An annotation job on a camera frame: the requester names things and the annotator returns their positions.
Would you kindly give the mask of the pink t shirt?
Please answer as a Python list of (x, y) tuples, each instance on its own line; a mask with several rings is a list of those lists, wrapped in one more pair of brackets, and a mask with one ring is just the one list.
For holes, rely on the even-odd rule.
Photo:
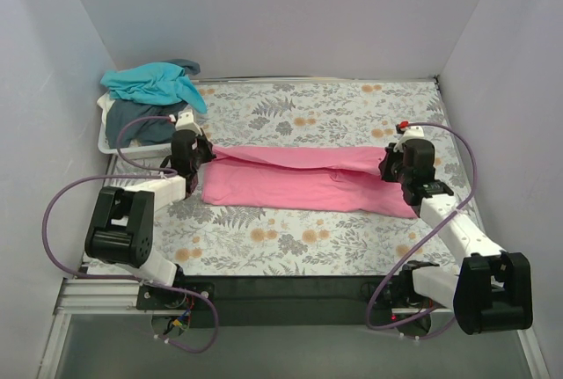
[(381, 180), (379, 147), (216, 147), (202, 199), (216, 206), (366, 211), (412, 219), (400, 185)]

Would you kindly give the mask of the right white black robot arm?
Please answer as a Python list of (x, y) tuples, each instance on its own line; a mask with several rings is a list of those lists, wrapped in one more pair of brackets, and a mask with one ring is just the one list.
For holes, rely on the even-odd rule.
[(520, 252), (490, 239), (460, 207), (453, 190), (435, 176), (434, 145), (424, 138), (390, 143), (379, 165), (382, 180), (398, 183), (406, 204), (448, 247), (457, 274), (409, 262), (399, 299), (418, 306), (426, 299), (451, 309), (468, 335), (526, 330), (533, 323), (531, 268)]

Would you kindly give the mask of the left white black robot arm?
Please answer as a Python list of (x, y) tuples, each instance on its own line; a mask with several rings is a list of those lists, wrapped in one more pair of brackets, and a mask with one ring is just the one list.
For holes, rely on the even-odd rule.
[(177, 265), (153, 247), (155, 213), (188, 198), (197, 187), (198, 170), (215, 154), (207, 136), (191, 130), (175, 132), (171, 150), (163, 167), (175, 170), (175, 176), (101, 189), (84, 249), (92, 259), (117, 265), (142, 281), (158, 283), (158, 300), (176, 309), (186, 301), (187, 288), (176, 280)]

